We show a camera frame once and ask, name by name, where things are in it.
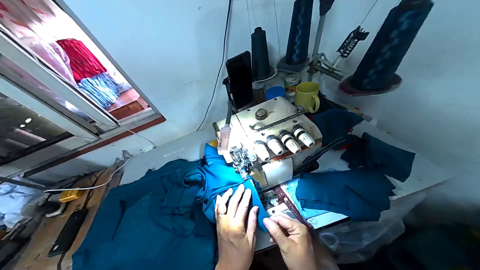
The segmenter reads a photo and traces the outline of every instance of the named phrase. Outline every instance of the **navy thread spool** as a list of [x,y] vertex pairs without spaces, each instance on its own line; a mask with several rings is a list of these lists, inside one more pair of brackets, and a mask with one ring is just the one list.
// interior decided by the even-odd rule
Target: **navy thread spool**
[[357,67],[351,85],[367,92],[391,85],[432,7],[431,0],[403,0],[392,8]]
[[252,75],[254,81],[271,77],[275,70],[270,66],[265,30],[255,28],[252,37]]
[[288,65],[302,64],[307,60],[312,10],[313,0],[295,0],[293,3],[286,53]]

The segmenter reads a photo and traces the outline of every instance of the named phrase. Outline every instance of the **window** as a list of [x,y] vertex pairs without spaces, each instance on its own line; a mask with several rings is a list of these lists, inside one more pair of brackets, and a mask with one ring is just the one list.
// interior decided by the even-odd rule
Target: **window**
[[0,176],[159,114],[52,0],[0,0],[0,87]]

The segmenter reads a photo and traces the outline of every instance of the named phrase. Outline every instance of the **white tension knob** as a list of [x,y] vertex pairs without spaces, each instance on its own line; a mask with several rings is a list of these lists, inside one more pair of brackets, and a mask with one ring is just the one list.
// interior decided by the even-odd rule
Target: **white tension knob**
[[294,154],[301,151],[300,145],[295,138],[286,130],[280,130],[280,140]]
[[277,138],[275,138],[274,135],[269,135],[267,137],[267,146],[277,156],[280,156],[281,154],[283,154],[283,146],[280,143],[280,141]]
[[270,160],[270,154],[268,153],[267,146],[265,145],[264,142],[255,141],[255,144],[253,145],[253,148],[255,150],[255,154],[257,154],[258,158],[261,161],[269,161]]
[[315,145],[315,140],[307,133],[305,129],[303,129],[301,125],[293,126],[293,134],[298,140],[303,142],[304,145],[308,147]]

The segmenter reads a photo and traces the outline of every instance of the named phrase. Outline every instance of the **red fabric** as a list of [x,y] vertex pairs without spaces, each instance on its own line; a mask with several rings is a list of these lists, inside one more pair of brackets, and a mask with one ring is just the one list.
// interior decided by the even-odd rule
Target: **red fabric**
[[70,58],[73,78],[77,83],[107,71],[83,42],[76,39],[61,39],[57,40],[57,43]]

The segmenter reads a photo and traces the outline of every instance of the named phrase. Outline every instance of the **fingernail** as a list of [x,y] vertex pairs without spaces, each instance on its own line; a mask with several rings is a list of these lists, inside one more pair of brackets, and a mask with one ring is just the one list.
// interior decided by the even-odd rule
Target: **fingernail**
[[267,227],[267,229],[268,229],[268,218],[264,218],[264,225],[265,225],[265,227]]

